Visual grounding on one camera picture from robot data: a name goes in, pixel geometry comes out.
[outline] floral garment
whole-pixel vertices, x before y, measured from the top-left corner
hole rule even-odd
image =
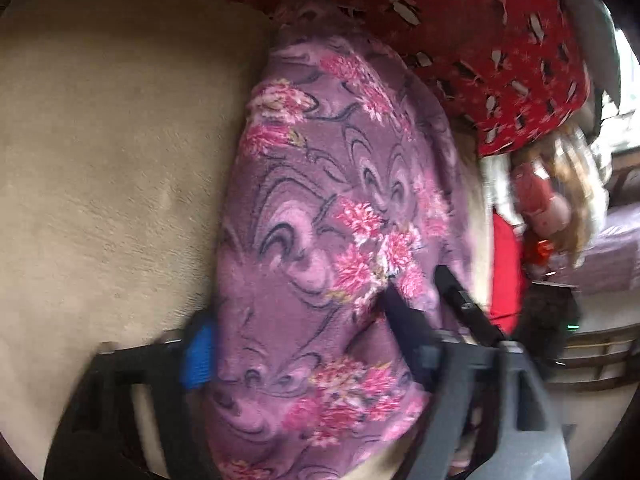
[[[271,14],[281,0],[235,1]],[[516,150],[552,131],[588,94],[560,0],[331,1],[398,51],[450,118],[476,130],[480,155]],[[384,44],[373,48],[398,55]],[[343,80],[362,76],[357,60],[340,54],[323,59],[322,69]],[[376,86],[363,86],[359,99],[373,120],[390,111]]]
[[[436,264],[468,283],[466,204],[444,112],[334,7],[282,9],[248,104],[218,253],[219,361],[204,412],[226,480],[340,478],[428,403],[376,294],[394,282],[458,328]]]

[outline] red garment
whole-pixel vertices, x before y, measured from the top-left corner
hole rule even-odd
[[[507,334],[518,322],[522,282],[520,243],[513,228],[494,211],[494,279],[489,318]]]
[[[280,0],[236,0],[267,13]],[[333,0],[393,47],[479,154],[515,150],[584,103],[588,79],[559,0]]]

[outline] purple bedsheet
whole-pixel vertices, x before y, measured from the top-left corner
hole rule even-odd
[[[578,269],[566,267],[551,281],[577,286],[584,294],[640,286],[640,203],[609,210],[604,230],[584,252]]]

